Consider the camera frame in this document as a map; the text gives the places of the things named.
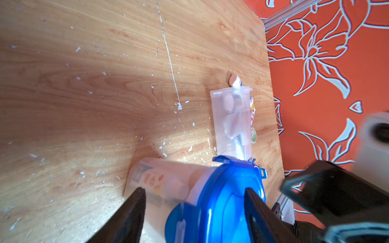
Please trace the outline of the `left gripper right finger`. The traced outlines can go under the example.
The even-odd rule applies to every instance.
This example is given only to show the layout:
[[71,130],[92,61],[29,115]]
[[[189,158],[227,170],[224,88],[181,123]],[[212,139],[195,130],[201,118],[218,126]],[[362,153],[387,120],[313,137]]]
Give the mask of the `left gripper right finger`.
[[252,243],[297,243],[299,240],[278,219],[252,188],[245,189],[244,209]]

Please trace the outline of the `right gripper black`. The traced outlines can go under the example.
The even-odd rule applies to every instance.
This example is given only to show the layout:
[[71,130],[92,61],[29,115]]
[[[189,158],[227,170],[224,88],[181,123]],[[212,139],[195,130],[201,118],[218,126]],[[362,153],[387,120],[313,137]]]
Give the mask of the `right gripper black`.
[[280,192],[324,226],[321,243],[387,243],[389,194],[328,161],[287,177]]

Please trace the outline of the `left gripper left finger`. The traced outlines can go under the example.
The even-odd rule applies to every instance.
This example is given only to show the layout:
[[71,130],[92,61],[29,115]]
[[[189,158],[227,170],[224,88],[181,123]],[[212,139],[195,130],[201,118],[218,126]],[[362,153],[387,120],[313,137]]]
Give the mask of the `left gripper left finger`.
[[96,232],[89,243],[138,243],[140,242],[146,209],[145,189],[138,187]]

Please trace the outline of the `clear cup blue lid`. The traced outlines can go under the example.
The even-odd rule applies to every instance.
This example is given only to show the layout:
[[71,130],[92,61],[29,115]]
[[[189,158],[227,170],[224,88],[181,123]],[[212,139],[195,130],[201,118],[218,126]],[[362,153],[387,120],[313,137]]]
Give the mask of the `clear cup blue lid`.
[[165,225],[182,202],[196,205],[216,167],[143,158],[130,169],[124,190],[128,198],[136,188],[146,191],[146,210],[141,236],[144,243],[164,243]]

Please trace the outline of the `clear plastic cup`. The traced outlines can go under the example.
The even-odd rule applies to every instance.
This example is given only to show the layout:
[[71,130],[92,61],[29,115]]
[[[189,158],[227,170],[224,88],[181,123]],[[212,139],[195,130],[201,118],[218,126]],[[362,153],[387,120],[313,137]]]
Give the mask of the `clear plastic cup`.
[[250,87],[210,92],[216,151],[219,156],[252,158]]

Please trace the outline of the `pink item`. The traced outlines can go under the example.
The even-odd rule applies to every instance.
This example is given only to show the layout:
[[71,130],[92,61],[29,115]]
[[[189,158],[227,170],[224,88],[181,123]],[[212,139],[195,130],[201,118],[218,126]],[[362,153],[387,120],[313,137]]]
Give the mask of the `pink item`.
[[229,79],[229,84],[234,88],[243,86],[242,81],[238,75],[232,75]]

